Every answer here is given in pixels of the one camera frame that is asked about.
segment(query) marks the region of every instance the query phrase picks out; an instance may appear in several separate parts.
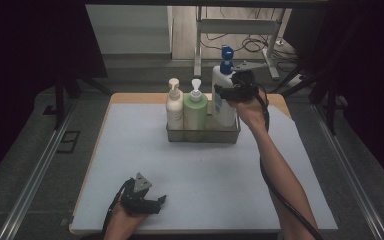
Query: gray floor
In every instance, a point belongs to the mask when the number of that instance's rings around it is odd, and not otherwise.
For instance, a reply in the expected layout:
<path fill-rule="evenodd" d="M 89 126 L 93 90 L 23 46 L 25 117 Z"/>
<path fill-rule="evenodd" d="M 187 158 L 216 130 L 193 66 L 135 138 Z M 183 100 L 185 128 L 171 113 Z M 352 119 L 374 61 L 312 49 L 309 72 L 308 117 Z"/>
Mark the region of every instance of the gray floor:
<path fill-rule="evenodd" d="M 217 63 L 211 61 L 203 63 L 203 91 L 208 92 L 210 89 L 210 73 L 215 64 Z M 167 81 L 171 77 L 181 80 L 184 91 L 191 88 L 188 88 L 193 75 L 191 61 L 126 60 L 107 56 L 106 65 L 110 77 L 99 81 L 113 91 L 166 92 Z M 256 76 L 268 90 L 278 84 L 269 78 L 267 69 L 257 70 Z M 74 236 L 68 231 L 68 223 L 109 96 L 81 81 L 79 84 L 83 94 L 77 100 L 74 115 L 67 128 L 67 131 L 80 131 L 78 143 L 73 153 L 54 155 L 15 239 L 80 239 L 80 236 Z M 325 239 L 375 239 L 319 126 L 316 113 L 308 103 L 310 90 L 303 89 L 287 98 L 287 104 L 339 226 L 339 230 L 323 232 L 323 236 Z M 53 134 L 55 117 L 42 114 L 46 106 L 53 104 L 53 89 L 37 96 L 34 112 L 0 165 L 0 229 Z M 384 171 L 349 127 L 340 111 L 335 120 L 336 137 L 384 222 Z M 60 145 L 60 149 L 65 148 L 64 144 Z M 240 238 L 256 239 L 255 237 L 264 239 L 260 235 L 242 235 Z"/>

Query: box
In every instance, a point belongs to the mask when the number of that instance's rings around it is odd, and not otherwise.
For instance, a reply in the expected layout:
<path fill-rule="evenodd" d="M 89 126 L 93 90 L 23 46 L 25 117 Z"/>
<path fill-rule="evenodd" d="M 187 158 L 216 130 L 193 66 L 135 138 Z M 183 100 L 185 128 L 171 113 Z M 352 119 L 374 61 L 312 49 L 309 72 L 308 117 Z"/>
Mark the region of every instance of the box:
<path fill-rule="evenodd" d="M 170 142 L 201 142 L 201 143 L 231 143 L 235 144 L 241 131 L 239 117 L 231 127 L 222 126 L 211 115 L 207 114 L 205 130 L 169 130 L 167 128 L 168 141 Z"/>

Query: white surface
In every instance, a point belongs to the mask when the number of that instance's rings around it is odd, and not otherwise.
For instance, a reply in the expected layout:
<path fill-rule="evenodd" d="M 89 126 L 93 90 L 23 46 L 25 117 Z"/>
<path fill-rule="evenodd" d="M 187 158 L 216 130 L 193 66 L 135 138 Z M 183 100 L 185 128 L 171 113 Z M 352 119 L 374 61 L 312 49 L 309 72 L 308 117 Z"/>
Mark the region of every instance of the white surface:
<path fill-rule="evenodd" d="M 171 6 L 86 5 L 102 54 L 171 53 Z"/>
<path fill-rule="evenodd" d="M 270 134 L 301 181 L 320 229 L 337 229 L 295 123 L 269 107 Z M 146 199 L 167 194 L 140 230 L 273 231 L 279 222 L 261 176 L 259 154 L 242 124 L 236 144 L 171 143 L 161 105 L 112 104 L 95 149 L 72 231 L 100 231 L 120 186 L 141 172 Z"/>

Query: wire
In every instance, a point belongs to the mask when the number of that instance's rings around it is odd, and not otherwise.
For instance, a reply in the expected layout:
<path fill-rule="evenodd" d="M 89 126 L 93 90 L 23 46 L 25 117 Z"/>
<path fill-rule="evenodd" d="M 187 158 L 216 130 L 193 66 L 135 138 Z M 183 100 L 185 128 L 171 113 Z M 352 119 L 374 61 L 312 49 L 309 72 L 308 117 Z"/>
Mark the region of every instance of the wire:
<path fill-rule="evenodd" d="M 284 68 L 282 68 L 282 67 L 280 66 L 280 64 L 295 64 L 295 63 L 294 63 L 294 62 L 278 62 L 278 63 L 276 63 L 276 68 L 277 68 L 277 69 L 279 69 L 279 70 L 282 71 L 282 72 L 289 73 L 289 72 L 292 72 L 292 70 L 291 70 L 291 71 L 285 70 Z"/>
<path fill-rule="evenodd" d="M 308 222 L 308 220 L 305 219 L 305 217 L 302 216 L 302 214 L 290 202 L 288 202 L 288 200 L 286 200 L 285 197 L 282 196 L 282 194 L 280 194 L 277 191 L 277 189 L 274 187 L 273 183 L 267 176 L 267 173 L 264 169 L 263 161 L 261 160 L 261 158 L 260 158 L 260 170 L 261 170 L 261 174 L 263 175 L 264 181 L 266 182 L 270 191 L 276 196 L 277 199 L 279 199 L 279 201 L 283 204 L 283 206 L 285 206 L 286 209 L 288 209 L 289 212 L 291 212 L 304 225 L 304 227 L 311 233 L 311 235 L 313 235 L 313 237 L 316 240 L 323 240 L 322 236 L 313 227 L 313 225 L 311 225 L 311 223 Z"/>
<path fill-rule="evenodd" d="M 276 8 L 273 8 L 272 16 L 270 17 L 270 19 L 273 19 L 274 11 L 276 11 Z"/>
<path fill-rule="evenodd" d="M 266 96 L 266 101 L 267 101 L 267 92 L 265 91 L 264 88 L 262 88 L 262 90 L 263 90 L 263 92 L 264 92 L 264 94 Z M 270 121 L 270 119 L 269 119 L 270 115 L 269 115 L 269 112 L 267 110 L 268 102 L 264 102 L 264 100 L 261 98 L 259 93 L 254 93 L 253 92 L 253 95 L 258 100 L 258 102 L 260 103 L 261 107 L 263 108 L 264 117 L 268 118 L 267 119 L 268 121 L 266 120 L 266 126 L 265 126 L 266 130 L 268 131 L 269 130 L 269 124 L 267 124 L 267 123 Z M 298 221 L 300 221 L 304 225 L 304 227 L 311 233 L 311 235 L 313 235 L 313 237 L 316 240 L 323 240 L 322 236 L 313 227 L 313 225 L 311 225 L 311 223 L 308 222 L 308 220 L 305 219 L 305 217 L 302 216 L 302 214 L 288 200 L 286 200 L 285 197 L 283 197 L 283 195 L 281 193 L 279 193 L 279 191 L 277 191 L 276 187 L 273 185 L 273 183 L 271 182 L 270 178 L 267 176 L 267 173 L 266 173 L 266 170 L 264 169 L 263 161 L 262 161 L 261 157 L 260 157 L 259 161 L 260 161 L 261 175 L 263 175 L 263 179 L 266 182 L 266 184 L 267 184 L 268 188 L 270 189 L 270 191 L 283 204 L 283 206 L 285 206 L 285 208 L 288 209 L 288 211 L 291 212 L 298 219 Z"/>
<path fill-rule="evenodd" d="M 252 14 L 254 11 L 255 11 L 255 8 L 252 9 L 252 11 L 248 14 L 248 17 L 247 17 L 247 18 L 249 18 L 249 16 L 251 16 L 251 14 Z"/>
<path fill-rule="evenodd" d="M 229 35 L 229 34 L 222 34 L 222 35 L 217 36 L 217 37 L 215 37 L 215 38 L 209 38 L 209 37 L 208 37 L 208 33 L 206 33 L 205 35 L 207 35 L 207 39 L 208 39 L 208 40 L 213 41 L 213 40 L 216 40 L 216 39 L 225 37 L 225 36 L 227 36 L 227 35 Z"/>
<path fill-rule="evenodd" d="M 223 12 L 221 11 L 221 7 L 220 7 L 220 13 L 221 13 L 221 15 L 222 15 L 224 18 L 226 18 L 226 16 L 224 16 Z"/>
<path fill-rule="evenodd" d="M 284 54 L 289 54 L 289 55 L 296 55 L 296 56 L 298 56 L 298 54 L 296 54 L 296 53 L 288 53 L 288 52 L 282 52 L 282 51 L 279 51 L 279 50 L 276 50 L 276 52 L 279 52 L 279 53 L 284 53 Z"/>
<path fill-rule="evenodd" d="M 273 59 L 281 59 L 289 62 L 298 62 L 298 58 L 290 58 L 282 56 L 277 50 L 273 49 Z"/>
<path fill-rule="evenodd" d="M 101 231 L 102 236 L 105 236 L 105 233 L 107 232 L 107 226 L 108 226 L 108 223 L 109 223 L 111 216 L 112 216 L 112 210 L 115 207 L 115 205 L 119 202 L 118 199 L 120 198 L 121 193 L 123 192 L 124 188 L 126 187 L 126 183 L 127 183 L 127 181 L 124 182 L 123 185 L 121 185 L 120 190 L 117 192 L 117 194 L 114 197 L 114 200 L 112 201 L 111 205 L 108 207 L 108 211 L 107 211 L 107 214 L 106 214 L 105 220 L 104 220 L 104 225 L 102 226 L 102 231 Z"/>
<path fill-rule="evenodd" d="M 201 44 L 204 46 L 204 47 L 206 47 L 206 48 L 213 48 L 213 49 L 218 49 L 218 50 L 222 50 L 220 47 L 213 47 L 213 46 L 208 46 L 208 45 L 205 45 L 203 42 L 202 42 L 202 40 L 200 40 L 200 42 L 201 42 Z M 244 48 L 244 46 L 242 46 L 242 47 L 240 47 L 240 48 L 238 48 L 238 49 L 235 49 L 235 50 L 233 50 L 234 52 L 237 52 L 237 51 L 239 51 L 239 50 L 242 50 Z"/>
<path fill-rule="evenodd" d="M 248 47 L 248 44 L 253 44 L 254 46 L 257 47 L 257 49 L 250 49 Z M 248 52 L 260 52 L 261 50 L 264 49 L 264 47 L 267 46 L 267 43 L 265 41 L 262 41 L 261 39 L 256 39 L 256 38 L 251 38 L 251 35 L 248 35 L 243 41 L 242 41 L 242 46 L 248 51 Z"/>
<path fill-rule="evenodd" d="M 261 11 L 261 8 L 258 9 L 257 14 L 255 15 L 255 19 L 258 19 L 258 16 L 260 16 L 260 11 Z"/>

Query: white pump bottle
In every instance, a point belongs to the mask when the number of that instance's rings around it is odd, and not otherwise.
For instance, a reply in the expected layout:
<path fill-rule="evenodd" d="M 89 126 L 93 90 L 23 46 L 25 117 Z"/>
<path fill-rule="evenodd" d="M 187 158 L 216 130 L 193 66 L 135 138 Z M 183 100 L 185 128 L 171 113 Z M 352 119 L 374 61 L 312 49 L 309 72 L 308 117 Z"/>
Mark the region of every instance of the white pump bottle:
<path fill-rule="evenodd" d="M 217 84 L 224 88 L 232 88 L 232 71 L 233 63 L 230 61 L 233 58 L 233 49 L 229 46 L 223 45 L 222 47 L 223 62 L 220 66 L 213 68 L 212 79 L 212 96 L 213 104 L 211 105 L 211 113 L 217 121 L 225 126 L 230 127 L 235 123 L 236 109 L 230 107 L 225 99 L 221 99 L 220 95 L 214 90 L 214 85 Z"/>
<path fill-rule="evenodd" d="M 167 96 L 167 128 L 169 130 L 183 129 L 183 92 L 179 89 L 179 80 L 172 78 L 168 81 L 170 91 Z"/>

